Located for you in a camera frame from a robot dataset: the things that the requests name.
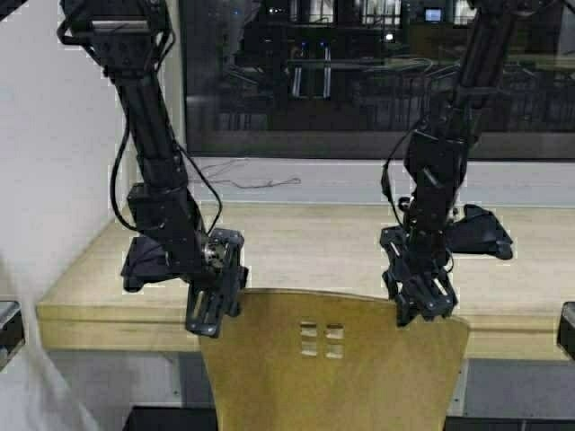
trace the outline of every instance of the wooden desk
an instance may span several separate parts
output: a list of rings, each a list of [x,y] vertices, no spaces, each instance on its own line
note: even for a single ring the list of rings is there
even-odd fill
[[[207,214],[213,207],[204,206]],[[555,346],[562,304],[575,299],[575,210],[495,210],[516,258],[456,258],[454,286],[472,336],[470,358],[564,359]],[[315,289],[385,297],[379,231],[389,207],[227,204],[224,225],[246,238],[250,287]],[[131,233],[112,223],[38,304],[46,349],[195,351],[183,328],[179,281],[122,292]]]

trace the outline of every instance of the glass window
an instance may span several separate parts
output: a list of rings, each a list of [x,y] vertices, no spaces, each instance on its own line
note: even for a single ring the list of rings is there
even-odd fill
[[[456,16],[454,23],[457,25],[467,25],[475,17],[475,10],[469,5],[468,0],[456,0]]]
[[[537,3],[472,158],[575,158],[575,16]],[[386,157],[453,89],[474,17],[466,0],[181,1],[190,150]]]

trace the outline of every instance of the black robotic arm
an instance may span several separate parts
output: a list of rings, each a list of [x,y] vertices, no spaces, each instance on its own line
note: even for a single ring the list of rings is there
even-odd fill
[[[384,281],[398,304],[400,326],[419,314],[426,320],[451,314],[457,305],[447,269],[453,253],[513,256],[513,241],[494,214],[466,206],[456,222],[454,204],[482,133],[483,109],[498,92],[516,22],[536,8],[530,0],[476,0],[473,6],[477,15],[456,86],[411,136],[404,164],[416,188],[411,198],[400,199],[403,220],[381,235],[390,262]],[[388,167],[382,186],[392,201]]]
[[[240,312],[239,291],[247,268],[240,263],[243,237],[236,231],[206,230],[191,196],[187,152],[178,144],[158,81],[158,71],[175,41],[165,0],[61,0],[66,15],[57,30],[65,45],[80,46],[116,86],[127,129],[119,158],[132,135],[144,179],[128,195],[140,233],[122,270],[124,288],[135,293],[145,283],[181,278],[190,285],[186,328],[217,337],[225,314]],[[119,159],[114,172],[117,172]],[[114,180],[111,195],[115,197]]]

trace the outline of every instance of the white wall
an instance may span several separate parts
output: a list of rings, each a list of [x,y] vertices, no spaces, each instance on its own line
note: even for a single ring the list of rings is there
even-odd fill
[[[100,68],[59,44],[58,3],[0,22],[0,300],[21,301],[28,336],[0,374],[0,427],[13,431],[96,429],[42,352],[34,304],[111,220],[123,119]]]

